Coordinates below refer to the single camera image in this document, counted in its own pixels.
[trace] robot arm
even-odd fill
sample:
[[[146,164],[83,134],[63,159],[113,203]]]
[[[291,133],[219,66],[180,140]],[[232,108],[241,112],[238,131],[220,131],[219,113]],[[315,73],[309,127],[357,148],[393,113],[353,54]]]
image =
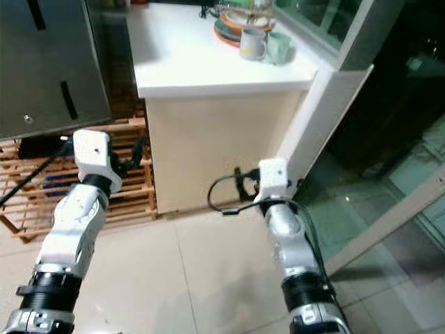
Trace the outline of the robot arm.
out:
[[[74,329],[74,305],[105,224],[108,198],[120,190],[122,179],[112,167],[108,134],[79,130],[73,139],[82,183],[57,204],[29,284],[17,289],[22,303],[3,334],[68,334]]]
[[[258,172],[252,170],[245,175],[254,179],[253,175]],[[209,192],[210,206],[223,214],[237,214],[251,206],[259,206],[268,228],[273,259],[282,271],[282,291],[291,318],[291,334],[350,334],[325,273],[316,231],[310,225],[312,220],[304,207],[286,199],[289,183],[286,161],[260,161],[257,181],[259,193],[253,204],[219,209],[211,204]],[[311,229],[312,243],[306,226]]]

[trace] plate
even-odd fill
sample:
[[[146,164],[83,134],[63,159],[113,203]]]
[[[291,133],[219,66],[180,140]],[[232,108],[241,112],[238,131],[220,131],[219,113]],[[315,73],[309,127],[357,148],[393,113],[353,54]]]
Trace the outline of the plate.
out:
[[[227,43],[227,44],[229,44],[231,46],[234,46],[234,47],[239,47],[239,44],[240,44],[239,42],[235,42],[234,40],[230,40],[230,39],[224,37],[223,35],[221,35],[218,32],[218,30],[216,30],[216,27],[213,28],[213,31],[215,31],[216,37],[218,37],[223,42],[225,42],[225,43]]]
[[[230,28],[230,30],[232,31],[232,33],[235,34],[241,34],[241,31],[244,28],[252,28],[253,26],[247,24],[247,25],[240,25],[240,24],[235,24],[229,21],[229,19],[227,18],[227,13],[221,13],[220,14],[220,19],[221,21]],[[265,26],[257,26],[257,28],[263,30],[263,31],[270,31],[272,30],[272,24],[267,24]]]
[[[248,24],[248,15],[246,13],[234,12],[233,10],[227,11],[226,17],[229,22],[238,24],[240,26],[254,26],[257,28],[261,28],[268,25],[266,17],[259,17],[253,23]]]
[[[241,41],[241,35],[234,33],[228,26],[224,24],[221,19],[217,19],[215,21],[215,29],[219,32],[220,35],[226,37],[229,40],[233,40],[235,42]]]

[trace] black wire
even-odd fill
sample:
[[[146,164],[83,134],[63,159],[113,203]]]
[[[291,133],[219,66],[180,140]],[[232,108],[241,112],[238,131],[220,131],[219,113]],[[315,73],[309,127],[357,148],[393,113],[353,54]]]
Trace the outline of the black wire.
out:
[[[218,11],[216,9],[213,9],[212,11],[211,7],[213,7],[213,5],[201,5],[201,11],[198,13],[199,17],[201,17],[202,19],[206,19],[207,14],[210,14],[212,17],[215,17],[217,19],[219,17]]]
[[[3,205],[8,201],[11,197],[15,195],[25,184],[27,184],[29,181],[31,181],[38,173],[40,173],[42,170],[44,170],[51,162],[56,160],[57,157],[64,155],[67,152],[67,149],[69,145],[72,145],[72,140],[68,139],[62,147],[53,155],[48,158],[43,164],[41,164],[39,167],[37,167],[30,175],[25,177],[22,181],[20,181],[17,186],[15,186],[9,193],[7,193],[1,200],[0,200],[0,207],[3,207]]]
[[[324,279],[324,281],[330,285],[329,283],[329,278],[327,276],[326,273],[326,269],[325,269],[325,263],[323,261],[323,256],[321,254],[321,248],[320,248],[320,243],[318,240],[318,233],[317,230],[315,228],[315,224],[314,221],[312,220],[312,217],[310,215],[310,213],[307,211],[307,209],[301,205],[300,203],[294,201],[294,200],[288,200],[286,198],[267,198],[264,200],[260,200],[258,202],[254,202],[254,203],[250,203],[248,205],[245,205],[243,207],[233,207],[233,208],[219,208],[216,207],[212,201],[211,201],[211,192],[213,191],[213,188],[221,181],[223,180],[227,180],[230,178],[236,177],[236,174],[233,175],[225,175],[223,177],[220,177],[219,179],[217,179],[209,188],[209,192],[207,193],[207,203],[209,204],[210,208],[212,208],[213,210],[217,211],[217,212],[221,212],[223,215],[236,215],[239,214],[241,211],[247,210],[251,207],[256,207],[257,205],[260,204],[265,204],[265,203],[273,203],[273,204],[279,204],[279,203],[287,203],[288,205],[292,206],[294,209],[296,209],[297,212],[302,212],[303,215],[305,216],[305,220],[307,222],[307,225],[309,226],[310,229],[310,235],[311,235],[311,246],[312,246],[312,250],[314,252],[316,261],[318,263],[318,266],[320,267],[321,270],[321,274],[322,277]]]
[[[210,196],[211,196],[211,192],[212,192],[213,188],[215,188],[215,185],[217,185],[217,184],[220,183],[221,181],[224,181],[224,180],[227,180],[227,179],[232,179],[232,178],[235,178],[235,177],[236,177],[236,174],[225,175],[225,176],[220,177],[219,179],[215,180],[215,182],[210,186],[210,188],[209,188],[209,192],[207,193],[207,203],[209,204],[209,206],[210,206],[213,210],[218,211],[218,212],[221,212],[222,214],[223,214],[223,210],[224,210],[224,209],[221,209],[221,208],[219,208],[219,207],[216,207],[216,206],[212,203]]]

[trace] kitchen counter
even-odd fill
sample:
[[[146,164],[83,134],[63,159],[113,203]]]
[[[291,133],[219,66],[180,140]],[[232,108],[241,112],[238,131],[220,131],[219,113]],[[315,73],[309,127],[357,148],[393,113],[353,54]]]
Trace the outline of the kitchen counter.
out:
[[[166,3],[129,10],[127,25],[140,97],[309,90],[316,66],[303,52],[294,52],[283,66],[246,61],[237,48],[216,37],[215,19],[202,19],[199,11],[199,6]],[[292,36],[279,23],[274,31]]]

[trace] stainless steel appliance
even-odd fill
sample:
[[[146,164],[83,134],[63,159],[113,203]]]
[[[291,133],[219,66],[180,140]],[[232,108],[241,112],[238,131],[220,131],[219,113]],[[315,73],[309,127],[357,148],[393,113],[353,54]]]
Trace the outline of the stainless steel appliance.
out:
[[[0,0],[0,139],[111,118],[99,0]]]

